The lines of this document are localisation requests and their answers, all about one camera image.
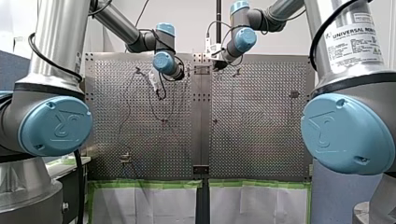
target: label sticker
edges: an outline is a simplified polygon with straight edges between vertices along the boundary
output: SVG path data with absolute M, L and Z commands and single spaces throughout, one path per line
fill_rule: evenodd
M 383 62 L 373 24 L 355 23 L 325 34 L 330 65 L 334 73 L 361 62 Z
M 355 13 L 353 16 L 355 17 L 356 23 L 373 23 L 373 18 L 370 13 Z
M 76 55 L 76 67 L 75 67 L 75 72 L 79 73 L 79 70 L 81 69 L 81 53 L 77 52 Z

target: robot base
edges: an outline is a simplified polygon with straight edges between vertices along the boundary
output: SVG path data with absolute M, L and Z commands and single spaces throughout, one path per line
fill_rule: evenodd
M 41 158 L 0 164 L 0 223 L 62 224 L 62 184 Z
M 372 200 L 353 209 L 352 224 L 396 223 L 396 178 L 383 175 Z

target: perforated metal panel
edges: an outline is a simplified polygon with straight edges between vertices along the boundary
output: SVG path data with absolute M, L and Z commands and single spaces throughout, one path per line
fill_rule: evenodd
M 210 176 L 307 178 L 300 118 L 313 77 L 298 56 L 247 56 L 239 72 L 214 74 Z
M 189 59 L 183 58 L 187 67 Z M 86 100 L 94 116 L 91 178 L 191 178 L 191 79 L 164 80 L 167 97 L 160 101 L 144 78 L 152 57 L 95 53 L 87 60 Z M 120 156 L 127 153 L 133 164 L 122 165 Z
M 181 58 L 192 71 L 204 61 Z M 247 55 L 239 72 L 191 72 L 193 78 L 164 82 L 164 101 L 135 74 L 136 67 L 149 73 L 151 57 L 95 53 L 87 60 L 91 178 L 191 179 L 195 164 L 208 164 L 211 178 L 308 178 L 312 160 L 300 117 L 314 73 L 306 57 Z M 136 172 L 120 163 L 128 152 Z

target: blue joint cap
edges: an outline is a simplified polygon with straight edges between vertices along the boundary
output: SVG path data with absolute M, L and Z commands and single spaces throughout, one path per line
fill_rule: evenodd
M 233 5 L 230 8 L 230 15 L 232 16 L 236 11 L 245 7 L 250 8 L 247 1 L 237 1 L 233 3 Z
M 175 36 L 175 26 L 173 26 L 171 23 L 166 23 L 166 22 L 158 23 L 156 29 L 158 31 L 162 31 L 169 35 Z
M 18 138 L 27 153 L 41 157 L 69 154 L 90 135 L 92 115 L 79 99 L 50 98 L 33 108 L 23 119 Z
M 256 33 L 251 28 L 242 28 L 235 36 L 234 43 L 239 52 L 249 51 L 257 42 Z
M 352 97 L 336 93 L 316 97 L 305 107 L 301 130 L 312 156 L 341 174 L 378 175 L 395 159 L 387 125 Z
M 175 61 L 172 58 L 172 56 L 165 51 L 157 52 L 152 62 L 155 69 L 157 69 L 157 71 L 164 73 L 166 75 L 172 72 L 174 68 L 174 63 Z

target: green trim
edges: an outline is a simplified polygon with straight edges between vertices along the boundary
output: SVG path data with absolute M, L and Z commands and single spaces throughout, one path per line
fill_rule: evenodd
M 309 183 L 306 199 L 306 224 L 311 224 L 311 209 L 312 209 L 312 184 Z
M 306 224 L 311 223 L 311 182 L 281 182 L 274 180 L 251 180 L 251 179 L 209 179 L 210 188 L 242 188 L 242 187 L 260 187 L 274 189 L 307 189 L 306 197 Z
M 251 179 L 209 179 L 209 187 L 211 188 L 228 188 L 228 187 L 263 187 L 276 189 L 309 189 L 309 182 L 281 182 L 275 180 L 251 180 Z
M 90 187 L 94 189 L 198 189 L 202 181 L 158 181 L 158 180 L 129 180 L 121 179 L 114 181 L 90 181 Z
M 93 194 L 95 192 L 95 187 L 94 185 L 88 184 L 88 215 L 89 215 L 89 221 L 88 224 L 92 224 L 92 219 L 93 219 Z
M 193 181 L 159 181 L 159 180 L 131 180 L 120 179 L 113 181 L 88 182 L 88 212 L 89 222 L 93 219 L 93 195 L 97 189 L 198 189 L 202 187 L 202 180 Z

